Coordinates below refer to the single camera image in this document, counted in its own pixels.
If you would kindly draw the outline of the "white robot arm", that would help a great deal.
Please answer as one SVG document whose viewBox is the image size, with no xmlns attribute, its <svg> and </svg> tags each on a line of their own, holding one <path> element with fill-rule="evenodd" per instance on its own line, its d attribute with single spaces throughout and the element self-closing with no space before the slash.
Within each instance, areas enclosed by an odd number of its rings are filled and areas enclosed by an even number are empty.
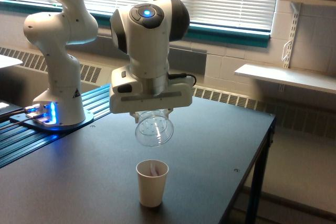
<svg viewBox="0 0 336 224">
<path fill-rule="evenodd" d="M 84 0 L 56 0 L 59 13 L 27 16 L 24 34 L 43 54 L 49 86 L 34 99 L 39 107 L 29 116 L 48 129 L 71 127 L 88 117 L 83 108 L 80 63 L 67 45 L 92 42 L 98 23 Z M 170 42 L 184 37 L 190 16 L 181 0 L 150 0 L 116 9 L 110 18 L 114 46 L 130 58 L 112 71 L 110 111 L 136 113 L 172 110 L 192 103 L 191 77 L 169 73 Z"/>
</svg>

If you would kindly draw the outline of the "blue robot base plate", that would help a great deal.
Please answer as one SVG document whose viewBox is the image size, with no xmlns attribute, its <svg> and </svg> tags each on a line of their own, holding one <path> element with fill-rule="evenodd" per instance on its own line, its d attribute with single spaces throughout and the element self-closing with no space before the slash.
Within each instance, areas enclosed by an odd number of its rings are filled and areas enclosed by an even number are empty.
<svg viewBox="0 0 336 224">
<path fill-rule="evenodd" d="M 23 123 L 23 126 L 28 127 L 30 129 L 34 129 L 37 131 L 43 132 L 70 132 L 80 129 L 88 124 L 90 124 L 94 119 L 94 114 L 88 110 L 85 110 L 86 119 L 81 123 L 74 124 L 74 125 L 52 125 L 52 126 L 45 126 L 36 122 L 36 120 L 29 120 Z"/>
</svg>

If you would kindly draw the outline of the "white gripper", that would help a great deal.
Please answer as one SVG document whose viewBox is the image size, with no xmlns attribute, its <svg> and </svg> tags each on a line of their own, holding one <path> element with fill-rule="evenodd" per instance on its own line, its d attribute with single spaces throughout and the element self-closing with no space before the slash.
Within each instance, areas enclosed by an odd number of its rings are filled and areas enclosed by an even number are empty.
<svg viewBox="0 0 336 224">
<path fill-rule="evenodd" d="M 111 73 L 110 111 L 130 113 L 139 121 L 139 112 L 165 109 L 168 116 L 174 108 L 192 103 L 193 75 L 169 74 L 147 79 L 138 78 L 129 68 L 118 68 Z"/>
</svg>

